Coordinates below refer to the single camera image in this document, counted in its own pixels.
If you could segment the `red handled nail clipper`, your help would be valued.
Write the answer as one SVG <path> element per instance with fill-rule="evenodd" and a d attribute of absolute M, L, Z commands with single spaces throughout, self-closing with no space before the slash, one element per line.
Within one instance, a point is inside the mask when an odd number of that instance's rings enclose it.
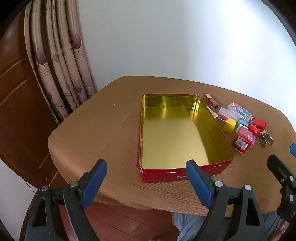
<path fill-rule="evenodd" d="M 260 128 L 258 124 L 255 123 L 255 118 L 251 118 L 251 123 L 260 131 L 259 140 L 262 148 L 265 148 L 267 144 L 273 145 L 274 139 L 270 136 L 264 129 Z"/>

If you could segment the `red box with barcode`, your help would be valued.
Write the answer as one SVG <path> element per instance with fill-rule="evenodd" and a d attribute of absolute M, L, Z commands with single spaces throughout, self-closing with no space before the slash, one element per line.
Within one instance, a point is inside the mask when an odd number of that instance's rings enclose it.
<path fill-rule="evenodd" d="M 241 154 L 244 154 L 250 144 L 251 144 L 251 137 L 248 135 L 248 131 L 246 129 L 240 129 L 238 135 L 235 136 L 234 141 L 232 143 L 232 147 L 236 149 Z"/>

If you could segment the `light blue tape measure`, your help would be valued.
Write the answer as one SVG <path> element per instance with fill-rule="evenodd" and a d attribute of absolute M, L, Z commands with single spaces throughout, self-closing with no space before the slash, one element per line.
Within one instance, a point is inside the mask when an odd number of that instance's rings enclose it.
<path fill-rule="evenodd" d="M 249 126 L 249 122 L 246 121 L 246 120 L 244 120 L 243 118 L 241 118 L 241 119 L 239 119 L 238 122 L 237 122 L 237 126 L 239 126 L 239 125 L 242 125 L 242 126 L 248 128 L 248 126 Z"/>

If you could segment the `white pink small box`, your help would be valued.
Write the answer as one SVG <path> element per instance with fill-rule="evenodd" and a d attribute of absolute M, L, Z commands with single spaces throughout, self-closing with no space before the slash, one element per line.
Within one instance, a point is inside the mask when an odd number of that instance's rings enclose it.
<path fill-rule="evenodd" d="M 254 143 L 255 143 L 255 140 L 256 140 L 256 135 L 253 133 L 253 132 L 251 132 L 245 125 L 243 125 L 243 124 L 239 124 L 238 125 L 238 127 L 237 127 L 237 129 L 236 129 L 236 132 L 235 132 L 235 134 L 236 135 L 238 135 L 238 133 L 240 132 L 240 129 L 246 129 L 247 131 L 248 131 L 248 135 L 251 137 L 251 144 L 250 144 L 250 148 L 252 148 L 253 146 L 254 146 Z"/>

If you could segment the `clear case red blue card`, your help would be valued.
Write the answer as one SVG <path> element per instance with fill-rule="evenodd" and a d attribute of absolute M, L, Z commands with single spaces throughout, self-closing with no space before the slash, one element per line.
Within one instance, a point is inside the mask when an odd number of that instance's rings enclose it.
<path fill-rule="evenodd" d="M 234 112 L 235 114 L 237 114 L 240 118 L 244 119 L 245 121 L 249 122 L 252 118 L 252 114 L 247 111 L 246 109 L 244 109 L 243 107 L 241 107 L 239 104 L 233 102 L 231 103 L 227 109 L 229 111 Z"/>

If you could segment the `yellow cube block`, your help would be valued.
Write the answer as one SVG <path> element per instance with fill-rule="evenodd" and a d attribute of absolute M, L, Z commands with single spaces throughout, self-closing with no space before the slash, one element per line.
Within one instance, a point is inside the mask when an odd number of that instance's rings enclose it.
<path fill-rule="evenodd" d="M 235 127 L 236 127 L 236 120 L 234 120 L 232 118 L 227 118 L 227 120 L 225 121 L 225 125 L 223 127 L 223 130 L 229 134 L 232 134 Z"/>

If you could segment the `clear case pink contents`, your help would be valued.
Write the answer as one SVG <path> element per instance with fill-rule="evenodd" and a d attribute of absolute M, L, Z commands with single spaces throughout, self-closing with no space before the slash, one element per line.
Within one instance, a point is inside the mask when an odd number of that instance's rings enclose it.
<path fill-rule="evenodd" d="M 234 121 L 239 120 L 239 116 L 236 113 L 234 113 L 228 109 L 225 109 L 223 107 L 221 107 L 220 110 L 218 111 L 218 117 L 224 121 L 227 121 L 228 118 L 231 118 Z"/>

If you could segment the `beige slim box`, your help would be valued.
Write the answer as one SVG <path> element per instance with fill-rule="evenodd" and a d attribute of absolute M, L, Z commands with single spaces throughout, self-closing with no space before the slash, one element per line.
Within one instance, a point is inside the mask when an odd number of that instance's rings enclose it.
<path fill-rule="evenodd" d="M 218 118 L 218 114 L 216 114 L 210 107 L 206 106 L 208 108 L 208 110 L 210 111 L 210 113 L 212 114 L 212 116 L 214 118 Z"/>

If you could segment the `person's blue jeans leg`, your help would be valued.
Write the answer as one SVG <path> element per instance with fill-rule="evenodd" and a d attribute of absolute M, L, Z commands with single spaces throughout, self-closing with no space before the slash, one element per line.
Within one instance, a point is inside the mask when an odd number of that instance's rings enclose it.
<path fill-rule="evenodd" d="M 289 226 L 275 211 L 263 214 L 268 240 L 279 240 Z M 172 223 L 179 230 L 177 240 L 193 240 L 205 221 L 205 216 L 172 213 Z"/>

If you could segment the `red tin box gold interior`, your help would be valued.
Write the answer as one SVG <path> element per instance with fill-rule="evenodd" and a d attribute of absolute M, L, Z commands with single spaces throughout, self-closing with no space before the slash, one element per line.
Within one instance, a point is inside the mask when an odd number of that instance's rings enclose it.
<path fill-rule="evenodd" d="M 210 175 L 222 173 L 234 153 L 221 127 L 197 95 L 142 96 L 137 167 L 145 183 L 186 180 L 194 160 Z"/>

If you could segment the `brown wooden door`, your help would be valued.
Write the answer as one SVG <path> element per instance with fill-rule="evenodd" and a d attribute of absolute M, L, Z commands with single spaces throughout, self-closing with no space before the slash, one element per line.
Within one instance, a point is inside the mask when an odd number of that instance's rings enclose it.
<path fill-rule="evenodd" d="M 36 188 L 57 174 L 48 137 L 57 127 L 27 56 L 21 10 L 1 38 L 1 159 Z"/>

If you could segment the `beige patterned curtain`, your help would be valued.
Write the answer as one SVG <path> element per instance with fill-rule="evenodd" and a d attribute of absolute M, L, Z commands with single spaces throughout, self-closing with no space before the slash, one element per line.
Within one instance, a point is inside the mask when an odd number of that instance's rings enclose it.
<path fill-rule="evenodd" d="M 27 55 L 56 122 L 96 93 L 76 1 L 30 1 L 25 8 Z"/>

